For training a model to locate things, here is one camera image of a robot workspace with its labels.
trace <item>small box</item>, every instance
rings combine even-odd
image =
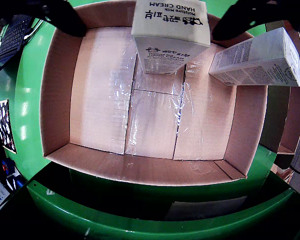
[[[280,27],[218,52],[209,74],[226,85],[299,87],[300,58]]]
[[[172,74],[210,47],[206,3],[137,0],[131,35],[144,73]]]

